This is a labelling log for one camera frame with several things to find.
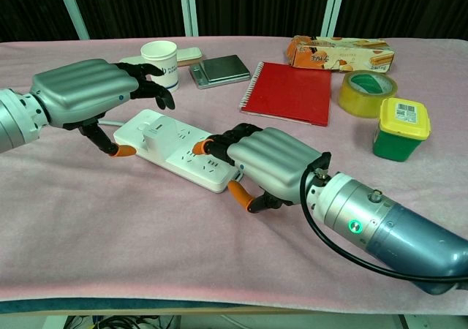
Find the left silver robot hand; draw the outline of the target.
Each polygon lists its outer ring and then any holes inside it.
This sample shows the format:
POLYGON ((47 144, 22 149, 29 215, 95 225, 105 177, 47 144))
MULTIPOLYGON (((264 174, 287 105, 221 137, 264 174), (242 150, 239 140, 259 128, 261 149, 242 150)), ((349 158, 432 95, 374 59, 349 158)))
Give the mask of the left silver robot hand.
POLYGON ((163 71, 147 63, 88 59, 36 74, 30 92, 44 108, 51 126, 78 129, 109 156, 131 156, 136 149, 114 143, 99 127, 99 120, 131 99, 153 98, 160 109, 173 110, 170 91, 148 80, 148 75, 159 77, 163 71))

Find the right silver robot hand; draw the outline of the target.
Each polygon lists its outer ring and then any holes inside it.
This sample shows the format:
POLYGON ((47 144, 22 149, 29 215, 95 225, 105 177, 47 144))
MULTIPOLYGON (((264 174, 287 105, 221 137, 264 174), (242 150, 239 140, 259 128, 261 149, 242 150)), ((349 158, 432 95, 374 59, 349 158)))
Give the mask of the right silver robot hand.
POLYGON ((228 189, 250 213, 301 203, 301 178, 307 167, 306 188, 313 181, 327 182, 331 153, 319 152, 295 137, 272 127, 261 129, 241 123, 220 135, 210 135, 192 148, 196 155, 212 155, 237 167, 258 184, 264 193, 251 196, 239 182, 228 189))

